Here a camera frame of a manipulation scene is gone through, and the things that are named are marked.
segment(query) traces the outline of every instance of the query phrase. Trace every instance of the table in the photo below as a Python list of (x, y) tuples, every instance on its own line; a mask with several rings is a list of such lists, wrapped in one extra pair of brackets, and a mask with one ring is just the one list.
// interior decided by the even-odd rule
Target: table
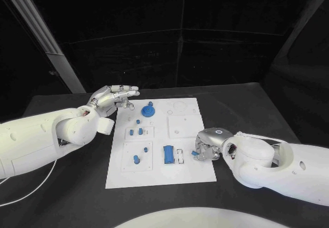
[[(85, 105), (91, 94), (33, 97), (25, 116)], [(134, 99), (197, 97), (205, 128), (233, 133), (299, 139), (259, 83), (142, 90)], [(214, 207), (246, 212), (289, 227), (325, 227), (329, 208), (238, 183), (224, 159), (214, 161), (218, 181), (106, 189), (111, 135), (58, 160), (54, 173), (23, 201), (0, 208), (2, 227), (114, 227), (152, 212), (181, 207)], [(52, 164), (10, 178), (0, 186), (0, 202), (25, 196), (42, 182)]]

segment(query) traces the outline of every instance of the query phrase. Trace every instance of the robotic hand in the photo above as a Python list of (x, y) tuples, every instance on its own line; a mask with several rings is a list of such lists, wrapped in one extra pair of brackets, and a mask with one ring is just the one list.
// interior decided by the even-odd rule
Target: robotic hand
[[(270, 145), (264, 140), (277, 141)], [(198, 161), (222, 154), (235, 179), (285, 196), (329, 206), (329, 149), (222, 128), (204, 129), (195, 142)]]
[(110, 134), (117, 107), (134, 109), (139, 87), (103, 87), (87, 105), (0, 124), (0, 179), (23, 174), (87, 145), (97, 132)]

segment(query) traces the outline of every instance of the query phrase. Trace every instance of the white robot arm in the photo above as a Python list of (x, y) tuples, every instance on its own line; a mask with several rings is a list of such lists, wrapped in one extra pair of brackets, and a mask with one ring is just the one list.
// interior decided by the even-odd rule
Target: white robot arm
[[(270, 145), (264, 139), (280, 143)], [(222, 128), (202, 130), (195, 145), (195, 159), (217, 160), (222, 154), (235, 179), (247, 187), (267, 187), (329, 206), (329, 149), (241, 132), (234, 135)]]
[(117, 107), (134, 109), (136, 86), (103, 87), (87, 105), (0, 124), (0, 179), (23, 174), (87, 145), (97, 132), (110, 134)]

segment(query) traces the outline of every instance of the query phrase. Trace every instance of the blue object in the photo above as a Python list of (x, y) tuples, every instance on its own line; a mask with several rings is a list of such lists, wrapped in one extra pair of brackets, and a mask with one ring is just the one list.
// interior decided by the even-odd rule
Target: blue object
[(175, 163), (175, 159), (173, 159), (173, 146), (165, 146), (163, 147), (163, 150), (165, 150), (165, 164)]
[(152, 101), (149, 102), (149, 105), (142, 108), (142, 115), (145, 117), (152, 117), (156, 113), (156, 110), (153, 108), (153, 103)]
[(194, 156), (197, 156), (197, 155), (199, 155), (199, 153), (197, 153), (195, 151), (192, 151), (192, 153), (191, 153)]
[(136, 155), (136, 156), (134, 156), (134, 163), (136, 163), (136, 165), (139, 165), (139, 162), (140, 162), (139, 156)]

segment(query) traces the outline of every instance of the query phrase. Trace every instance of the blue rectangular block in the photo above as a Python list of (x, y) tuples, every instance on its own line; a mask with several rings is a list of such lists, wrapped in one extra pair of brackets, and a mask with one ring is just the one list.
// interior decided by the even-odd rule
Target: blue rectangular block
[(173, 158), (173, 146), (165, 146), (165, 164), (172, 164), (175, 163), (175, 158)]

